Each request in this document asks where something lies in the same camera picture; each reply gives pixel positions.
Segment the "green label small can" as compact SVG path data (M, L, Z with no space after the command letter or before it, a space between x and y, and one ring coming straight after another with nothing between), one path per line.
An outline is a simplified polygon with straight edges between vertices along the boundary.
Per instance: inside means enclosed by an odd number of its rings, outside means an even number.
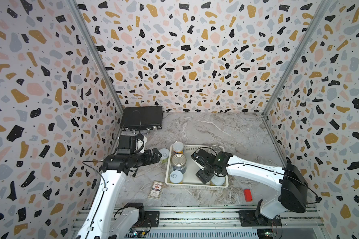
M159 150L159 152L161 153L161 159L160 162L161 163L167 163L169 156L170 156L170 151L167 148L162 148Z

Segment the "orange green lidded can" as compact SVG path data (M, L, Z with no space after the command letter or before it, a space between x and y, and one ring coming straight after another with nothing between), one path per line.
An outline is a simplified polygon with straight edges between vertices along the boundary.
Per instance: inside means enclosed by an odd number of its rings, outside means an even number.
M213 186L224 186L225 185L225 177L214 176L211 179L210 184Z

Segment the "blue label can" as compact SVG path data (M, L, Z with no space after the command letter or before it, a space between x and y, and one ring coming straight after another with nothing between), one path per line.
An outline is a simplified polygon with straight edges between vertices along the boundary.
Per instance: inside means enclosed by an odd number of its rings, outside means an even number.
M171 159L173 171L180 171L182 174L186 172L186 157L181 154L175 154Z

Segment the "yellow label small can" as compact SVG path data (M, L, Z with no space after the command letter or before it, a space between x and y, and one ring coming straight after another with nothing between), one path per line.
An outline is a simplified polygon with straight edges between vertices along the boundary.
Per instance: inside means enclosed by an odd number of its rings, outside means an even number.
M172 184L182 184L183 183L183 173L179 170L174 170L169 175L169 181Z

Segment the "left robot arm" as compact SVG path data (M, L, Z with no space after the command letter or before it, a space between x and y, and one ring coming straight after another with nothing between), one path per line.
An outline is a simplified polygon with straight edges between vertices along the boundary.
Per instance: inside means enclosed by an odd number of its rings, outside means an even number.
M114 207L132 168L138 168L160 161L162 154L158 149L145 150L134 154L112 154L102 161L103 181L96 193L90 212L77 234L78 239L116 239L123 238L140 219L142 219L142 204L134 204L121 211L115 220L115 229L111 232L111 220L115 216Z

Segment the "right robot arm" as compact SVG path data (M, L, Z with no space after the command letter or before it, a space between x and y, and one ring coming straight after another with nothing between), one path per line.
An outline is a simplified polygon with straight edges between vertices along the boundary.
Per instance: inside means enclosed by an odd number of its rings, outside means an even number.
M197 149L191 158L200 167L196 176L203 184L214 176L229 175L247 178L273 188L276 193L267 200L259 200L254 213L254 218L261 225L286 211L300 214L306 212L308 183L295 165L268 166L224 151L214 155L204 148Z

